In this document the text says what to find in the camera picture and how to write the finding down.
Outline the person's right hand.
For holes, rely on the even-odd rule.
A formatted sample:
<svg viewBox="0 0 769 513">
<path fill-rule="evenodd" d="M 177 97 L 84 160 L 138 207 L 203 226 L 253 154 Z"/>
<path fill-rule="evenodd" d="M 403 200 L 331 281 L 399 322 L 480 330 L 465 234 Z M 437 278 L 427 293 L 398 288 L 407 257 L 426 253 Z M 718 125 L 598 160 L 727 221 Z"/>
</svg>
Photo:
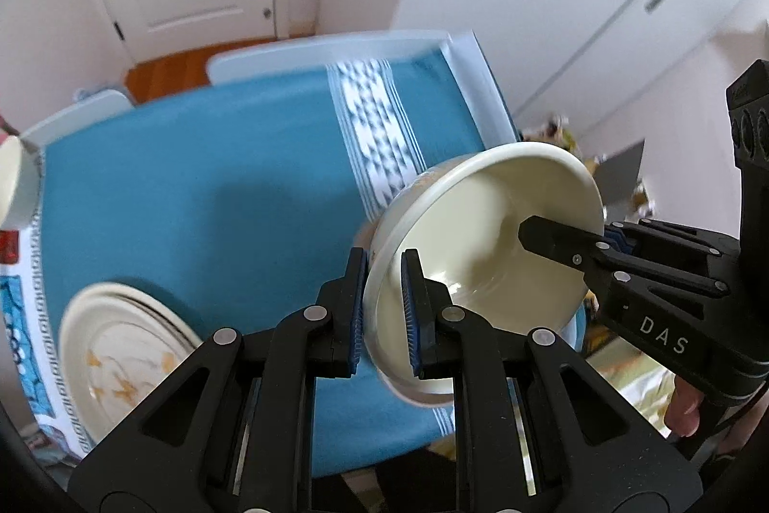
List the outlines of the person's right hand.
<svg viewBox="0 0 769 513">
<path fill-rule="evenodd" d="M 684 381 L 675 377 L 674 392 L 665 414 L 666 427 L 680 438 L 689 438 L 696 434 L 700 426 L 700 403 L 704 395 Z M 737 421 L 718 444 L 718 453 L 732 453 L 742 449 L 756 430 L 768 408 L 768 395 L 763 395 L 745 416 Z"/>
</svg>

